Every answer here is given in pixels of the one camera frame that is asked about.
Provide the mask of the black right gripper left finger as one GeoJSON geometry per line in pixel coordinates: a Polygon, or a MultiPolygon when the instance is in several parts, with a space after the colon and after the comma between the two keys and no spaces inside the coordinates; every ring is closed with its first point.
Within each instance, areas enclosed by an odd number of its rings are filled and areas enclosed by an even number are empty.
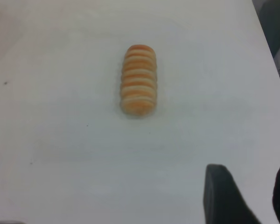
{"type": "Polygon", "coordinates": [[[220,164],[206,167],[203,208],[207,224],[259,224],[231,173],[220,164]]]}

